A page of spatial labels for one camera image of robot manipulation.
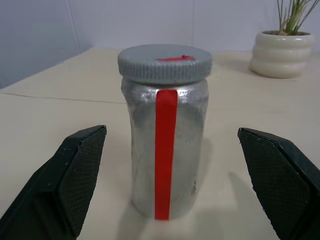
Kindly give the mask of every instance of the potted plant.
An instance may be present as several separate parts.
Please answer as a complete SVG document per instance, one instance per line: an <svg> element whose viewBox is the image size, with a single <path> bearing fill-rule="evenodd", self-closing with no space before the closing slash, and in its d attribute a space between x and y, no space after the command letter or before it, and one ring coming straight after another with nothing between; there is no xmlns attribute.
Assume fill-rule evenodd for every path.
<svg viewBox="0 0 320 240"><path fill-rule="evenodd" d="M259 75L286 79L301 74L315 36L300 31L320 0L277 0L279 29L259 33L250 68Z"/></svg>

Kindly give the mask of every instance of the gray lid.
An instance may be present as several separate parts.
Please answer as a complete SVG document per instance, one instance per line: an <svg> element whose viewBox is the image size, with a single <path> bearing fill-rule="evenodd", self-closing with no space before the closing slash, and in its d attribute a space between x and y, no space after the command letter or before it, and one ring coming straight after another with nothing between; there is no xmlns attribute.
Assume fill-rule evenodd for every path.
<svg viewBox="0 0 320 240"><path fill-rule="evenodd" d="M120 52L119 72L125 79L145 84L188 84L210 74L212 56L192 46L151 44Z"/></svg>

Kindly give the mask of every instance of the beige table surface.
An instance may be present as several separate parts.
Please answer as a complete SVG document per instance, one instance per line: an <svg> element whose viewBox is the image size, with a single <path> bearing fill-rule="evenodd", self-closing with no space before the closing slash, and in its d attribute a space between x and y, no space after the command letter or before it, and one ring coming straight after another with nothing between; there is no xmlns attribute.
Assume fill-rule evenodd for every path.
<svg viewBox="0 0 320 240"><path fill-rule="evenodd" d="M215 54L220 62L208 78L196 202L186 216L157 222L130 205L130 122L112 59L117 53L94 48L1 91L0 216L65 137L105 124L97 185L79 240L277 240L252 190L237 131L288 138L320 168L319 55L303 77L276 80L247 71L249 53Z"/></svg>

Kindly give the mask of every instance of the red mark on lid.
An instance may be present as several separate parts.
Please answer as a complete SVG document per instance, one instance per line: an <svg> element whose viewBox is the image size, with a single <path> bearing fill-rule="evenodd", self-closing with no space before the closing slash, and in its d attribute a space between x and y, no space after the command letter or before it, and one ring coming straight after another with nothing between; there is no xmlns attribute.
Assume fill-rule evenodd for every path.
<svg viewBox="0 0 320 240"><path fill-rule="evenodd" d="M154 215L157 220L169 220L172 164L174 158L178 93L160 90L155 100L155 193Z"/></svg>
<svg viewBox="0 0 320 240"><path fill-rule="evenodd" d="M156 60L164 61L164 62L171 62L171 61L174 62L174 61L186 61L186 60L194 61L196 59L193 56L182 55L182 56L169 57L169 58L157 58Z"/></svg>

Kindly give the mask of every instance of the plant pot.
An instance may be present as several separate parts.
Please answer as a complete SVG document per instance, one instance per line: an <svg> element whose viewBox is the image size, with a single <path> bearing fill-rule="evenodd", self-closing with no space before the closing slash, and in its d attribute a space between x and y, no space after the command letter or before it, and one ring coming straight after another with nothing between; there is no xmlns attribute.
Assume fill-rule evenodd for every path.
<svg viewBox="0 0 320 240"><path fill-rule="evenodd" d="M299 76L308 61L315 36L301 33L296 36L262 32L256 36L250 69L259 75L288 79Z"/></svg>

